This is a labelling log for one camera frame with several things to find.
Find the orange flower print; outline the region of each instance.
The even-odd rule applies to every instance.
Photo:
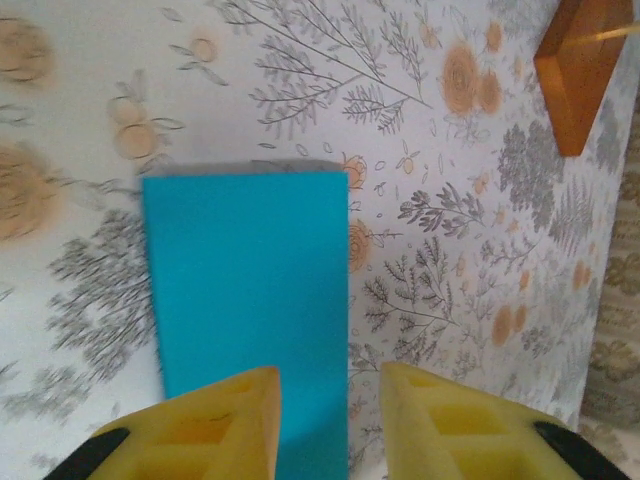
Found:
[[[116,134],[118,153],[129,160],[150,157],[158,148],[158,137],[148,123],[128,125]]]
[[[487,191],[487,185],[489,184],[489,173],[484,172],[482,175],[476,177],[473,181],[473,189],[475,190],[477,195],[482,195]]]
[[[520,305],[516,310],[516,314],[513,320],[513,331],[518,333],[524,328],[524,324],[527,321],[527,307]]]
[[[420,39],[422,44],[426,48],[435,50],[436,48],[442,48],[442,43],[438,39],[438,34],[442,31],[442,27],[434,28],[429,26],[428,23],[422,23],[420,25]]]
[[[493,329],[491,330],[491,341],[496,347],[501,347],[507,342],[509,334],[511,333],[511,327],[511,307],[504,305],[498,310],[493,320]]]
[[[451,112],[460,116],[473,109],[478,82],[478,66],[471,48],[463,43],[447,54],[442,74],[444,101]]]
[[[409,153],[409,147],[407,146],[407,142],[405,142],[404,140],[402,141],[402,146],[404,148],[404,156],[396,165],[396,169],[402,168],[402,170],[404,170],[404,173],[406,173],[407,175],[411,175],[414,167],[413,159],[420,155],[420,150]]]
[[[116,123],[114,144],[118,154],[136,164],[139,173],[153,164],[169,159],[162,148],[168,144],[168,133],[184,128],[184,124],[170,118],[147,118],[144,72],[137,70],[130,85],[121,82],[123,95],[109,100],[107,113]]]
[[[513,65],[511,66],[511,73],[513,73],[513,77],[519,81],[522,80],[522,74],[524,72],[524,64],[522,63],[522,59],[520,57],[516,57],[513,60]]]
[[[523,292],[529,286],[529,280],[531,279],[531,272],[524,270],[520,275],[520,291]]]
[[[591,281],[591,267],[587,267],[584,269],[584,273],[582,274],[582,284],[583,285],[589,285],[589,282]]]
[[[578,260],[575,268],[573,269],[573,290],[579,290],[582,287],[582,281],[584,279],[585,266],[582,260]]]
[[[218,56],[218,50],[211,40],[206,38],[196,38],[189,45],[189,50],[196,60],[204,63],[213,62]]]
[[[53,70],[53,51],[42,29],[23,18],[0,17],[0,78],[33,83]]]
[[[520,230],[520,223],[514,218],[513,220],[511,220],[511,223],[509,223],[509,226],[507,227],[507,233],[514,234],[518,230]]]
[[[34,232],[58,203],[58,185],[33,152],[0,147],[0,242]]]
[[[358,190],[364,185],[367,178],[367,164],[360,155],[354,155],[347,159],[343,153],[342,170],[349,176],[349,190]]]
[[[507,218],[507,210],[504,207],[499,207],[496,211],[496,218],[494,220],[495,225],[502,225]]]
[[[107,104],[109,116],[120,125],[134,125],[147,118],[142,103],[129,96],[116,97]]]
[[[360,220],[349,225],[349,273],[360,270],[367,263],[370,252],[369,229]]]
[[[485,33],[487,39],[487,50],[491,53],[496,53],[502,46],[502,28],[498,22],[492,21]]]
[[[362,407],[365,406],[367,404],[367,402],[365,400],[362,400],[361,397],[358,397],[358,399],[355,402],[352,402],[351,405],[349,405],[349,419],[350,420],[355,420],[358,415],[360,415],[360,412],[362,411]]]
[[[490,115],[496,113],[500,109],[502,103],[502,89],[498,77],[491,70],[485,72],[478,82],[478,90],[476,100],[480,108]]]

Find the blue rectangular block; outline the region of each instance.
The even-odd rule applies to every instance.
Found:
[[[278,480],[346,480],[347,178],[145,178],[166,396],[280,368]]]

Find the botanical pattern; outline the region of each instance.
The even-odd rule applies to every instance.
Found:
[[[519,125],[504,135],[498,159],[500,190],[509,189],[509,198],[518,210],[531,209],[534,229],[549,226],[553,215],[553,187],[564,179],[564,162],[558,155],[551,127],[534,120],[528,136]]]
[[[55,210],[57,190],[28,145],[0,146],[0,242],[40,228]]]
[[[89,378],[111,380],[154,332],[140,218],[108,211],[90,239],[68,242],[49,269],[76,285],[49,301],[56,312],[48,322],[56,334],[52,348],[80,349]]]
[[[52,70],[53,50],[42,29],[0,12],[0,79],[35,85]]]
[[[637,213],[618,214],[625,249],[605,272],[631,39],[585,153],[564,159],[533,65],[557,0],[12,3],[0,422],[20,449],[0,445],[0,477],[42,478],[99,425],[161,398],[138,174],[345,173],[353,479],[386,478],[389,360],[574,428],[591,362],[583,410],[640,423]]]
[[[182,122],[172,118],[147,118],[146,85],[144,71],[136,70],[131,83],[116,83],[122,95],[107,104],[109,116],[116,124],[116,150],[122,158],[134,162],[138,173],[171,163],[163,147],[171,145],[170,132],[184,128]]]

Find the orange wooden block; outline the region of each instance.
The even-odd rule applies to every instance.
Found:
[[[632,0],[562,0],[534,57],[558,150],[582,153],[626,37],[576,39],[633,22]]]

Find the printed leaf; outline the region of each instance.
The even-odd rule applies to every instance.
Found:
[[[151,123],[161,130],[181,130],[185,127],[184,123],[178,120],[173,120],[172,118],[153,118]]]
[[[469,20],[467,17],[456,7],[450,7],[449,12],[451,14],[451,24],[454,32],[460,40],[468,40],[471,29],[469,28]]]
[[[185,55],[187,57],[193,57],[193,52],[188,48],[181,47],[180,45],[169,45],[169,48],[180,55]]]
[[[116,82],[116,88],[120,90],[125,98],[135,98],[136,94],[125,82]]]
[[[229,83],[226,80],[223,80],[220,76],[218,76],[216,73],[214,73],[213,71],[211,71],[211,69],[207,67],[201,66],[200,71],[204,74],[205,77],[207,77],[207,79],[209,79],[216,85],[220,85],[221,87],[226,87],[229,85]]]
[[[184,22],[184,17],[173,8],[163,7],[160,8],[160,11],[167,20],[171,20],[172,22]]]
[[[197,61],[187,62],[183,65],[180,65],[178,67],[178,70],[193,70],[194,68],[198,68],[199,66],[200,66],[200,62],[197,62]]]
[[[15,291],[15,287],[13,285],[9,285],[5,282],[0,282],[0,302],[7,298]]]
[[[307,150],[307,148],[304,145],[301,145],[299,143],[296,144],[296,151],[303,157],[309,156],[309,150]]]

